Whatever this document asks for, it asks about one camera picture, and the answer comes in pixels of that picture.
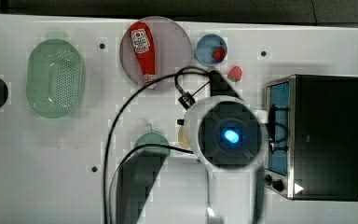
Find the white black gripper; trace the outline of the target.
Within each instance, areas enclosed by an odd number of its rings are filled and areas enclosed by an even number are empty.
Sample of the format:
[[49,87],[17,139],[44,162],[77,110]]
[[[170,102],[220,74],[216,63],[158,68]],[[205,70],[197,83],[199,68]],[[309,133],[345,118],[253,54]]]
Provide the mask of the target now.
[[209,72],[209,79],[211,96],[226,95],[236,98],[240,97],[217,70]]

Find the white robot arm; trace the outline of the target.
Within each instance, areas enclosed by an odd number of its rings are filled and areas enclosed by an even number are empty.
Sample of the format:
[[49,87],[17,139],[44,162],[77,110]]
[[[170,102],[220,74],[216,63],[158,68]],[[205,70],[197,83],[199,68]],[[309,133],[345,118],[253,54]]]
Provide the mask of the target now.
[[189,146],[206,169],[206,224],[257,224],[264,203],[266,126],[218,71],[207,77],[210,95],[184,116]]

